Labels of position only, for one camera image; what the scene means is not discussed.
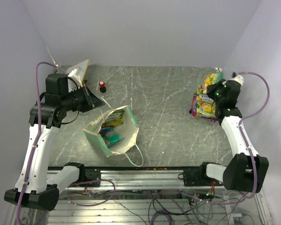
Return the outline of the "yellow green candy packet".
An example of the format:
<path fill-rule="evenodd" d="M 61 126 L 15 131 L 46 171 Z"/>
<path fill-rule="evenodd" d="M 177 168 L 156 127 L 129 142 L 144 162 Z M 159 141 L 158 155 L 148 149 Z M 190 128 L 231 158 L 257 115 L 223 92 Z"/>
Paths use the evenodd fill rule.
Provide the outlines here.
<path fill-rule="evenodd" d="M 125 113 L 125 110 L 116 110 L 113 113 L 111 113 L 105 122 L 102 124 L 101 128 L 109 128 L 109 127 L 118 127 L 123 124 L 123 115 Z"/>

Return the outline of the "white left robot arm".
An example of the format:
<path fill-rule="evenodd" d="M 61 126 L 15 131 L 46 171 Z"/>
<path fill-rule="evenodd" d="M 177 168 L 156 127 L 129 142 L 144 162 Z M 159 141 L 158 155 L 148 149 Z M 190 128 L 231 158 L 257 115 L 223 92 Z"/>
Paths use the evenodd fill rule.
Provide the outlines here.
<path fill-rule="evenodd" d="M 5 192 L 4 200 L 23 208 L 51 211 L 62 191 L 86 181 L 84 164 L 75 162 L 66 163 L 61 171 L 47 178 L 52 144 L 65 125 L 63 119 L 68 111 L 85 113 L 104 102 L 76 75 L 50 74 L 45 87 L 30 110 L 30 139 L 20 177 L 15 187 Z"/>

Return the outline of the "green illustrated paper bag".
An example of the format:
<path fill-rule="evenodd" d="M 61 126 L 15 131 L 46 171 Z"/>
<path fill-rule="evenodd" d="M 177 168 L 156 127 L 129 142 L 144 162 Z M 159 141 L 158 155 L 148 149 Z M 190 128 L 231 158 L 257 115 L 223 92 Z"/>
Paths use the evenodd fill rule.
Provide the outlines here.
<path fill-rule="evenodd" d="M 131 107 L 125 105 L 113 108 L 104 98 L 101 100 L 110 109 L 101 112 L 99 117 L 83 129 L 88 142 L 102 151 L 106 157 L 124 155 L 132 165 L 142 167 L 144 157 L 136 143 L 139 126 Z M 141 164 L 139 165 L 134 163 L 127 154 L 133 147 L 136 147 L 141 156 Z"/>

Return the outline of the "teal candy packet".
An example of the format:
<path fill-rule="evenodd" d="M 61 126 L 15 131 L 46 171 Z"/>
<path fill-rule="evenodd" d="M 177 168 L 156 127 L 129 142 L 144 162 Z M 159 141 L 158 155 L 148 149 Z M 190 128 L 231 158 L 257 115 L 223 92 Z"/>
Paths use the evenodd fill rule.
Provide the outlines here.
<path fill-rule="evenodd" d="M 108 148 L 125 139 L 117 132 L 115 132 L 113 127 L 102 128 L 99 134 L 103 138 Z"/>

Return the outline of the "green spring tea candy packet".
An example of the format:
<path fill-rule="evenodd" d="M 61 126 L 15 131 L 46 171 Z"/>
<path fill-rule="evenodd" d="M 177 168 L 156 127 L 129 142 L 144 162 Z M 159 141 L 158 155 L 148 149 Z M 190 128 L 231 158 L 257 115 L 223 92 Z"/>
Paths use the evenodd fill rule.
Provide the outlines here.
<path fill-rule="evenodd" d="M 210 85 L 214 85 L 217 82 L 219 82 L 223 78 L 223 73 L 212 73 L 207 75 L 202 84 L 197 88 L 195 94 L 206 94 L 207 93 L 207 87 Z"/>

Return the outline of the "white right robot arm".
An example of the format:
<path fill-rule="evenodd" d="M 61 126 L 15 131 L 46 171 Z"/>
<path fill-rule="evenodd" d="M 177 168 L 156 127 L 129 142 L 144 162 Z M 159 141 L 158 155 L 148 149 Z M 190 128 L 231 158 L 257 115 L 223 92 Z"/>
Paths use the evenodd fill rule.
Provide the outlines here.
<path fill-rule="evenodd" d="M 243 77 L 237 75 L 207 88 L 208 97 L 215 101 L 215 115 L 228 138 L 233 158 L 228 166 L 204 162 L 205 169 L 198 172 L 197 180 L 204 186 L 217 180 L 227 190 L 255 195 L 262 188 L 269 161 L 253 147 L 243 125 L 245 118 L 236 106 L 243 83 Z"/>

